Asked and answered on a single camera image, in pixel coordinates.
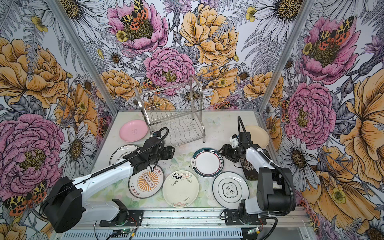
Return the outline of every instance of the wire rack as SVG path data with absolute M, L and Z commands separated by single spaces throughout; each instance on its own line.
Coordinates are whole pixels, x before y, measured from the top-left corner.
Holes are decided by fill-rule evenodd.
M 165 92 L 176 91 L 177 96 L 169 100 L 161 98 Z M 151 131 L 167 127 L 169 134 L 166 144 L 179 146 L 198 139 L 205 143 L 205 127 L 202 123 L 202 87 L 195 76 L 191 76 L 186 83 L 158 88 L 144 93 L 135 88 L 135 93 L 143 114 L 144 121 Z

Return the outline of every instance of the orange sunburst pattern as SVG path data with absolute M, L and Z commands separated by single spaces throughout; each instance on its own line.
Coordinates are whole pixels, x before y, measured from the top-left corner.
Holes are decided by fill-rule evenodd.
M 159 183 L 159 176 L 156 172 L 147 171 L 140 175 L 137 185 L 143 192 L 152 191 Z

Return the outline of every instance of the dish rack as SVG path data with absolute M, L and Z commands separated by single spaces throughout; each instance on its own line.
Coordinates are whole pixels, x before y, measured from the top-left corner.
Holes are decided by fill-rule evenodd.
M 168 102 L 152 101 L 149 103 L 148 99 L 153 99 L 155 95 L 162 96 L 166 91 L 180 88 L 184 88 L 189 93 L 186 91 L 184 95 L 180 95 L 177 99 L 170 98 Z M 201 84 L 195 76 L 190 76 L 189 81 L 185 83 L 145 91 L 144 93 L 140 93 L 139 88 L 136 87 L 137 101 L 151 136 L 158 129 L 167 127 L 169 129 L 169 134 L 165 139 L 167 145 L 176 147 L 198 139 L 203 139 L 203 143 L 205 143 L 205 127 L 201 119 L 204 109 L 202 91 Z M 187 102 L 187 108 L 165 109 L 169 103 L 176 104 L 181 101 Z

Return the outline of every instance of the plate with floral design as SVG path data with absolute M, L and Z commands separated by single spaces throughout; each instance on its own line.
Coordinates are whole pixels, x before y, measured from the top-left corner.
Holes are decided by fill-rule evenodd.
M 118 160 L 122 159 L 125 155 L 132 153 L 138 148 L 138 146 L 135 145 L 125 145 L 122 147 L 119 147 L 111 156 L 109 159 L 109 164 L 116 163 Z
M 163 182 L 164 172 L 161 167 L 150 165 L 129 178 L 129 191 L 137 198 L 148 198 L 160 190 Z
M 205 147 L 193 154 L 191 165 L 199 176 L 216 177 L 223 170 L 224 159 L 216 150 Z
M 173 207 L 188 207 L 196 199 L 199 189 L 199 182 L 192 173 L 179 170 L 171 173 L 164 181 L 163 196 Z
M 245 180 L 234 172 L 223 172 L 213 183 L 214 197 L 226 209 L 238 209 L 243 199 L 249 198 L 249 188 Z

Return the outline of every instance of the pink plate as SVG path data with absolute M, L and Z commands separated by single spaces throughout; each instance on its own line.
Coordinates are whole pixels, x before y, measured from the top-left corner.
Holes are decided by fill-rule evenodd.
M 120 131 L 120 138 L 126 142 L 136 142 L 148 132 L 147 124 L 143 120 L 132 120 L 124 124 Z

